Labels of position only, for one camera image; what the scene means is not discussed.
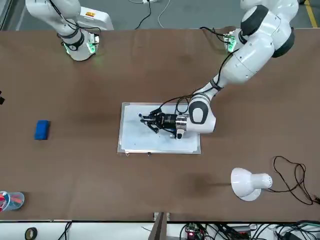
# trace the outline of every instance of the lamp shade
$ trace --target lamp shade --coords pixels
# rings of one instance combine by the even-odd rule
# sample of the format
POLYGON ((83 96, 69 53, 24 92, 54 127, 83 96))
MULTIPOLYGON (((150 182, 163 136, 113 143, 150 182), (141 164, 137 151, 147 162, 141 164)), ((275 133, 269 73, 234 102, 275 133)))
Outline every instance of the lamp shade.
POLYGON ((235 168, 231 173, 231 186, 234 194, 244 200, 256 200, 261 194, 261 189, 272 186, 272 178, 266 173, 252 174, 246 169, 235 168))

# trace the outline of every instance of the white robotic arm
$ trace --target white robotic arm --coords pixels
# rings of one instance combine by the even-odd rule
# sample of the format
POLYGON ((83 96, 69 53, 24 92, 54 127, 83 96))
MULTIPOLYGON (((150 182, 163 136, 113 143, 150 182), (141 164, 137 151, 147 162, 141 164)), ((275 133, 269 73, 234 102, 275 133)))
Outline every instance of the white robotic arm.
POLYGON ((84 61, 96 53, 98 42, 95 35, 76 23, 81 13, 78 0, 25 0, 25 5, 32 16, 57 31, 74 60, 84 61))
POLYGON ((208 84, 192 94, 189 114, 165 114, 158 108, 149 116, 141 115, 141 122, 155 132, 159 129, 171 130, 178 139, 186 131, 211 133, 216 125, 216 118, 210 107, 212 98, 228 83, 242 84, 248 81, 270 58, 280 57, 291 49, 295 35, 290 21, 298 11, 297 0, 241 0, 241 6, 248 10, 234 37, 241 41, 242 47, 234 51, 229 60, 226 58, 225 65, 222 64, 219 73, 208 84), (274 3, 271 5, 275 11, 285 11, 274 14, 265 6, 268 2, 274 3))

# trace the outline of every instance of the wooden table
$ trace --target wooden table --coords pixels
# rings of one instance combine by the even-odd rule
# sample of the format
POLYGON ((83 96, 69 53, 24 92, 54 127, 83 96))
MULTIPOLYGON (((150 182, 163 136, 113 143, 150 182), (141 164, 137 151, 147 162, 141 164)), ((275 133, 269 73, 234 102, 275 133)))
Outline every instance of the wooden table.
MULTIPOLYGON (((213 99, 216 130, 202 135, 201 155, 126 156, 117 153, 122 102, 163 102, 202 87, 225 58, 215 36, 103 32, 98 55, 75 62, 53 31, 0 32, 1 190, 26 194, 21 210, 0 219, 149 221, 166 211, 173 221, 319 220, 318 205, 290 193, 245 202, 229 185, 241 167, 285 190, 272 168, 283 155, 306 165, 306 187, 320 196, 320 30, 295 34, 288 54, 213 99), (34 140, 38 120, 51 121, 48 140, 34 140)), ((278 168, 293 185, 293 166, 278 168)))

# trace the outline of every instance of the whiteboard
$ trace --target whiteboard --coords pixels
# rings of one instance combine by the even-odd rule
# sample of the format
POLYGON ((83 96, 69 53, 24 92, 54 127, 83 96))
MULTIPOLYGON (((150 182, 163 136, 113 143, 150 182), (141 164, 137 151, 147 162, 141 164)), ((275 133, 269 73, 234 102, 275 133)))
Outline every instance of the whiteboard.
MULTIPOLYGON (((199 133, 185 132, 182 139, 174 139, 171 138, 170 132, 160 129, 156 134, 140 122, 139 114, 148 116, 160 105, 160 103, 122 103, 118 153, 201 154, 199 133)), ((175 107, 175 103, 168 103, 161 109, 166 114, 173 114, 175 107)), ((179 110, 183 111, 186 107, 187 104, 181 103, 179 110)))

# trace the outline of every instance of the blue eraser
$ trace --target blue eraser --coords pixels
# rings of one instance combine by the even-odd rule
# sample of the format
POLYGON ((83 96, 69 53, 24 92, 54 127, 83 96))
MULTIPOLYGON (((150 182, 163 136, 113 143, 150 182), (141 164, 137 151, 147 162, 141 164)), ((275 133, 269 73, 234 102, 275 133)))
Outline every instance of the blue eraser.
POLYGON ((49 133, 50 121, 39 120, 36 123, 34 139, 35 140, 47 140, 49 133))

